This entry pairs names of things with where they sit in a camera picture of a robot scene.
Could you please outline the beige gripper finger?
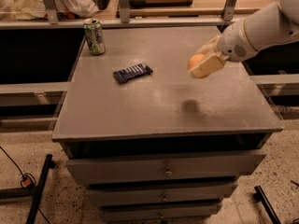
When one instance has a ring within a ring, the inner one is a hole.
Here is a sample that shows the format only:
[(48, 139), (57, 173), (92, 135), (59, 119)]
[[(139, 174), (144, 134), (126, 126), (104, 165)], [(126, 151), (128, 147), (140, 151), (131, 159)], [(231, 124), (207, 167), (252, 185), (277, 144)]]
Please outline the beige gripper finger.
[(209, 40), (207, 43), (205, 43), (204, 46), (202, 46), (199, 50), (196, 51), (197, 54), (209, 54), (209, 53), (215, 53), (218, 54), (220, 51), (218, 49), (218, 42), (220, 40), (220, 36), (216, 35), (214, 38)]
[(204, 58), (193, 68), (188, 70), (188, 73), (193, 78), (205, 78), (221, 70), (227, 60), (228, 56), (224, 55), (222, 52), (219, 52), (218, 54), (209, 53), (204, 55)]

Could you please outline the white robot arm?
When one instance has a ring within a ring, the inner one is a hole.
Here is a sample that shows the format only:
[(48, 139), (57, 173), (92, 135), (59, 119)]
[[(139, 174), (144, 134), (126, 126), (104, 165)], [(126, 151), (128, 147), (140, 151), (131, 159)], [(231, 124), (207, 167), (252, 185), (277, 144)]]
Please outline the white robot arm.
[(229, 25), (188, 60), (193, 78), (208, 77), (227, 62), (240, 63), (260, 51), (299, 40), (299, 0), (279, 0)]

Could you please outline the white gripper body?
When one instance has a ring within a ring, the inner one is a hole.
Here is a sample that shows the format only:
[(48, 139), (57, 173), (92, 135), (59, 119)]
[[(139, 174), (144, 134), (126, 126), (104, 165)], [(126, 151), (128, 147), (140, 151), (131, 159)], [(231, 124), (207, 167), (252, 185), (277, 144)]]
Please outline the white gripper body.
[(230, 62), (243, 62), (254, 57), (258, 51), (250, 44), (245, 32), (245, 20), (228, 26), (220, 36), (217, 48)]

